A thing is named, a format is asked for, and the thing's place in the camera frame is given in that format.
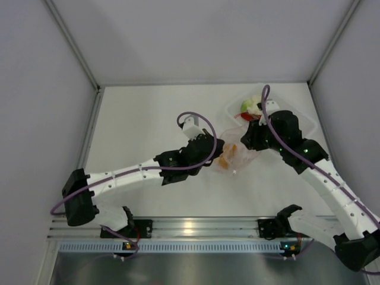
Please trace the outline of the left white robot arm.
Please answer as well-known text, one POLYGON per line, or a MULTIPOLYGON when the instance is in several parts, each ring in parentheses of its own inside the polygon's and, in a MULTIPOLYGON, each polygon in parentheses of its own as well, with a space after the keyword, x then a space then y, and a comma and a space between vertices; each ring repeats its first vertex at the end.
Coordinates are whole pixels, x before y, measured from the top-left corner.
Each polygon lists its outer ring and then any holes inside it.
POLYGON ((127 206, 114 205, 115 197, 196 176, 202 167, 210 166, 222 154, 223 147, 223 140, 211 134, 199 134, 187 146, 165 151, 136 166, 92 174, 77 169, 62 189, 66 222, 70 227, 95 223, 128 237, 134 230, 133 215, 127 206))

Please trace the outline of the red toy lobster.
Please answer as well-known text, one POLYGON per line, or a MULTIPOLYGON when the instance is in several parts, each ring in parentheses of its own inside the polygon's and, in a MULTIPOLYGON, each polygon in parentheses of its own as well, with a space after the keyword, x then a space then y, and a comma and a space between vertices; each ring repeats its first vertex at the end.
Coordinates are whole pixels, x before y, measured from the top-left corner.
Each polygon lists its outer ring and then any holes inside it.
POLYGON ((234 116, 235 119, 237 118, 242 118, 244 119, 245 121, 249 122, 251 120, 256 120, 256 119, 260 119, 261 116, 260 115, 254 115, 254 114, 250 114, 248 112, 243 112, 243 113, 238 113, 237 115, 234 116))

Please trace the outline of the white toy cauliflower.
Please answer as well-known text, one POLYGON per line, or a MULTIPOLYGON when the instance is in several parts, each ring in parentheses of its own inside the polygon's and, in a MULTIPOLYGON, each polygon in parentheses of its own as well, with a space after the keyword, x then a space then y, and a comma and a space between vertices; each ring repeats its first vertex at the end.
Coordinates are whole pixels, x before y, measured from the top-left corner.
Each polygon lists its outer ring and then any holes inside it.
POLYGON ((247 112, 250 115, 261 116, 262 110, 258 107, 259 103, 261 103, 261 96, 254 94, 250 98, 243 101, 240 107, 240 112, 247 112))

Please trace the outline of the clear zip top bag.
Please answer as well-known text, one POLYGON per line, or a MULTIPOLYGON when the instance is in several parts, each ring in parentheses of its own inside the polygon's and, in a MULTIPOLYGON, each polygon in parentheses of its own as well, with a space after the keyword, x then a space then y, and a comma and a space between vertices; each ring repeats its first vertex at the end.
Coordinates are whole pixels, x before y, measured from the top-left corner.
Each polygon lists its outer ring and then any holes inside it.
POLYGON ((211 167, 215 172, 225 175, 235 175, 246 168, 261 152, 248 150, 240 139, 246 134, 248 127, 240 126, 227 129, 219 138, 224 141, 223 153, 216 158, 211 167))

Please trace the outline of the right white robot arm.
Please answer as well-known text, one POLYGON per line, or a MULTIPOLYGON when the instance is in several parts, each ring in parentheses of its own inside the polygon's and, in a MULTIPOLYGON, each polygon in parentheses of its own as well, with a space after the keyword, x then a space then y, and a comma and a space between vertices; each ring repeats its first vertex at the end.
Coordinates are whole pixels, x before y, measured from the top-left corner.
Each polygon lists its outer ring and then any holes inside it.
POLYGON ((309 236, 333 250, 352 271, 361 271, 379 258, 379 217, 345 183, 320 144, 303 138, 297 116, 281 110, 253 119, 240 141, 248 150, 278 152, 285 164, 313 187, 337 219, 331 222, 290 205, 275 217, 278 232, 285 236, 309 236))

